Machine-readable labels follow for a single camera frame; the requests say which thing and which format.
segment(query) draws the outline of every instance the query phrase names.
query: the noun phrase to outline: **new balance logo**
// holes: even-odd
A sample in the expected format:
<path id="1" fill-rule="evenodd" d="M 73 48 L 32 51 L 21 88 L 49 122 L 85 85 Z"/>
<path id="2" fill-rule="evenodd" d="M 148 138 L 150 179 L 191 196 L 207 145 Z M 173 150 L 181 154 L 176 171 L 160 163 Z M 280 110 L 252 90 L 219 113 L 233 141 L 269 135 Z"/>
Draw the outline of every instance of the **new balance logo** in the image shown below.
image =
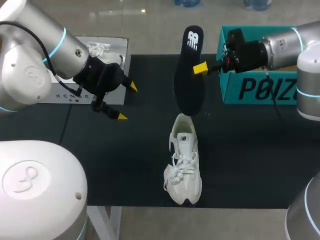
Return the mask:
<path id="1" fill-rule="evenodd" d="M 194 50 L 197 50 L 198 49 L 197 44 L 199 39 L 198 34 L 190 31 L 188 34 L 188 39 L 189 41 L 187 44 L 189 45 L 189 47 L 193 48 Z"/>

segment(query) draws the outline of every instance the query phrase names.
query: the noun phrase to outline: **cable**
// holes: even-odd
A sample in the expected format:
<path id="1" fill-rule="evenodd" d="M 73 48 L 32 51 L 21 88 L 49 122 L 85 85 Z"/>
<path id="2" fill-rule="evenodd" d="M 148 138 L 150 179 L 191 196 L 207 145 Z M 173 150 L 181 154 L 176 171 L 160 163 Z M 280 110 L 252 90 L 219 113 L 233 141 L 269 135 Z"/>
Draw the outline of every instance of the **cable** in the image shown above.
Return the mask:
<path id="1" fill-rule="evenodd" d="M 277 107 L 277 103 L 276 103 L 276 96 L 275 96 L 275 93 L 274 91 L 272 90 L 272 84 L 271 84 L 271 79 L 269 77 L 269 73 L 267 71 L 267 69 L 264 67 L 264 66 L 261 66 L 261 68 L 263 69 L 265 75 L 266 75 L 266 79 L 268 80 L 268 84 L 269 84 L 269 90 L 270 90 L 270 93 L 271 93 L 271 99 L 273 101 L 273 106 L 274 106 L 274 109 L 275 109 L 275 112 L 276 112 L 276 115 L 278 116 L 278 118 L 283 121 L 282 117 L 281 117 L 281 114 L 279 112 L 279 109 Z"/>
<path id="2" fill-rule="evenodd" d="M 52 62 L 50 60 L 50 57 L 49 57 L 49 54 L 48 54 L 48 51 L 44 45 L 44 43 L 40 40 L 40 38 L 35 34 L 33 33 L 29 28 L 19 24 L 19 23 L 16 23 L 16 22 L 13 22 L 13 21 L 0 21 L 0 26 L 1 25 L 10 25 L 10 26 L 14 26 L 14 27 L 17 27 L 19 29 L 22 29 L 24 31 L 26 31 L 28 34 L 30 34 L 40 45 L 40 47 L 42 48 L 42 51 L 44 53 L 44 56 L 47 60 L 47 64 L 48 64 L 48 67 L 50 69 L 50 71 L 52 72 L 53 76 L 55 77 L 55 79 L 58 81 L 58 83 L 64 87 L 65 89 L 67 89 L 69 92 L 71 92 L 72 94 L 74 94 L 75 96 L 79 97 L 81 95 L 81 92 L 82 92 L 82 87 L 79 86 L 79 88 L 77 90 L 74 90 L 70 87 L 68 87 L 67 85 L 65 85 L 61 79 L 57 76 L 57 73 L 54 69 L 54 66 L 52 65 Z"/>

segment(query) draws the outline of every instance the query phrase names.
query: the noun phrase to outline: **shoe tongue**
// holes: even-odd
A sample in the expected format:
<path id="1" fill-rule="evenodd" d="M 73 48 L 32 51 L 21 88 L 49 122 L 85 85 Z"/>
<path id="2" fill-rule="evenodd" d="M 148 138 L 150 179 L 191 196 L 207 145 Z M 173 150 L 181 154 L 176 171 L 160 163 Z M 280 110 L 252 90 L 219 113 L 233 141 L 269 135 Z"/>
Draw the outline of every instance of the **shoe tongue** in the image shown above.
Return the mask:
<path id="1" fill-rule="evenodd" d="M 192 133 L 178 133 L 176 139 L 178 140 L 180 154 L 192 157 L 195 136 Z"/>

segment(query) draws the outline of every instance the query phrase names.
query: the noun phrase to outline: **white shoe box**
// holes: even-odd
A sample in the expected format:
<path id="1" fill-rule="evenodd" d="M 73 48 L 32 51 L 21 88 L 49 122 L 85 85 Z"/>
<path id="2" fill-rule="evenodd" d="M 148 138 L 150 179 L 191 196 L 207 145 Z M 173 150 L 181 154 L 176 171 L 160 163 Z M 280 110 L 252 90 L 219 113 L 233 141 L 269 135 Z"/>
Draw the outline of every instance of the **white shoe box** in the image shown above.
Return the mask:
<path id="1" fill-rule="evenodd" d="M 77 36 L 77 38 L 84 44 L 88 42 L 110 44 L 109 51 L 116 52 L 123 56 L 123 62 L 121 68 L 127 75 L 130 68 L 130 56 L 128 53 L 128 39 L 121 37 L 97 37 L 97 36 Z M 51 74 L 51 93 L 46 97 L 41 103 L 46 104 L 91 104 L 93 95 L 82 89 L 82 94 L 80 97 L 74 96 L 71 92 L 63 88 L 58 81 Z M 62 79 L 68 87 L 77 90 L 78 85 L 71 79 Z M 126 88 L 120 85 L 116 90 L 109 92 L 105 97 L 104 101 L 108 105 L 123 105 L 125 103 Z"/>

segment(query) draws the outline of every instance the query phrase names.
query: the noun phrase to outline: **teal shoe box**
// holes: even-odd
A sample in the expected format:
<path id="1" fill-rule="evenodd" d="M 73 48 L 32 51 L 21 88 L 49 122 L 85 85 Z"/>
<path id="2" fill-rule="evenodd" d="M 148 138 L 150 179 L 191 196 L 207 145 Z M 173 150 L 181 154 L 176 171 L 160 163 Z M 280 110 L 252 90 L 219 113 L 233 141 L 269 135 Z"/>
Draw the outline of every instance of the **teal shoe box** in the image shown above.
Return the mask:
<path id="1" fill-rule="evenodd" d="M 246 41 L 262 40 L 263 36 L 284 31 L 291 26 L 222 26 L 216 59 L 221 60 L 227 53 L 228 32 L 241 28 Z M 297 104 L 297 68 L 289 71 L 269 71 L 277 105 Z M 235 73 L 219 72 L 222 99 L 225 104 L 273 104 L 269 83 L 262 69 Z"/>

